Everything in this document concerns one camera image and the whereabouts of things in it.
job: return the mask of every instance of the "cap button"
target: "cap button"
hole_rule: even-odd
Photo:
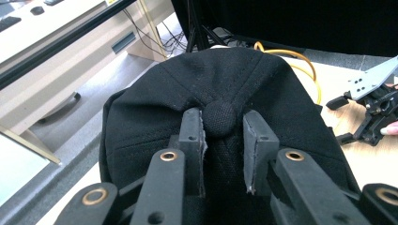
[[[230,134],[237,124],[237,114],[229,102],[212,101],[202,111],[206,135],[222,138]]]

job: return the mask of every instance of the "keyboard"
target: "keyboard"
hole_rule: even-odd
[[[18,23],[20,21],[21,21],[21,18],[19,18],[19,17],[8,16],[8,17],[4,18],[3,20],[0,21],[0,32],[6,30],[13,24]]]

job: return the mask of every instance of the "white desk surface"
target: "white desk surface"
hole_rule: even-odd
[[[41,0],[35,0],[11,12],[9,16],[19,17],[22,20],[0,33],[0,64],[101,2],[103,0],[65,0],[51,7]],[[44,13],[35,16],[30,9],[37,6],[43,7]]]
[[[308,65],[301,60],[290,58],[285,58],[285,60],[310,70]],[[347,81],[350,77],[359,73],[357,70],[342,67],[322,64],[314,64],[314,66],[322,88],[321,105],[325,105],[328,101],[348,91]],[[310,96],[316,101],[317,92],[313,81],[301,71],[295,71]],[[336,112],[324,107],[322,117],[327,126],[333,127],[337,135],[354,132],[364,118],[364,109],[362,108],[355,102],[351,102]],[[371,183],[384,183],[398,188],[398,176],[396,176],[398,171],[398,136],[385,137],[376,147],[361,142],[353,142],[344,145],[342,148],[360,188]],[[38,224],[54,222],[63,207],[77,191],[98,182],[100,182],[100,171],[98,164],[96,164]]]
[[[0,206],[49,164],[49,160],[0,133]]]

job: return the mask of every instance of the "robotic hand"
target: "robotic hand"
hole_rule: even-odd
[[[366,108],[365,119],[357,131],[337,137],[340,145],[363,142],[376,146],[383,135],[393,135],[397,131],[398,125],[394,122],[398,120],[398,90],[384,84],[397,68],[398,56],[364,71],[349,81],[351,88],[348,92],[328,102],[327,107],[331,110],[343,107],[348,100],[355,100]]]

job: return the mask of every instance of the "yellow cable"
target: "yellow cable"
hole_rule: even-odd
[[[307,74],[310,78],[313,77],[313,76],[311,75],[311,73],[310,73],[309,71],[305,70],[304,68],[298,67],[298,66],[293,65],[293,64],[289,64],[289,65],[290,65],[290,67],[292,67],[292,68],[296,68],[296,69],[301,70],[302,72],[304,72],[305,74]],[[318,81],[314,81],[314,83],[315,83],[315,85],[316,85],[316,90],[318,91],[318,98],[317,98],[317,100],[316,100],[316,104],[319,105],[319,104],[321,103],[321,100],[322,100],[322,90],[321,90],[321,86],[319,85]]]
[[[311,70],[313,71],[313,80],[316,81],[316,72],[315,72],[315,68],[313,66],[313,64],[311,63],[311,61],[305,57],[304,55],[297,53],[297,52],[293,52],[293,51],[289,51],[289,50],[266,50],[264,51],[264,53],[285,53],[285,54],[291,54],[294,55],[302,60],[304,60],[305,62],[308,63],[308,65],[310,65]]]
[[[302,67],[298,67],[296,65],[290,65],[290,67],[297,68],[297,69],[301,70],[302,72],[306,73],[309,77],[311,77],[313,79],[313,81],[314,81],[314,83],[316,85],[316,89],[318,91],[318,98],[317,98],[316,104],[320,104],[321,98],[322,98],[322,90],[321,90],[321,87],[320,87],[318,81],[316,80],[316,72],[315,72],[314,65],[311,63],[311,61],[307,57],[305,57],[304,55],[302,55],[302,54],[300,54],[298,52],[293,52],[293,51],[289,51],[289,50],[265,50],[260,41],[255,42],[254,49],[255,50],[259,49],[263,53],[271,53],[271,54],[283,53],[283,54],[294,55],[294,56],[304,60],[306,63],[308,63],[308,65],[310,66],[311,70],[313,71],[313,75],[311,75],[310,72],[308,72],[307,70],[305,70]]]

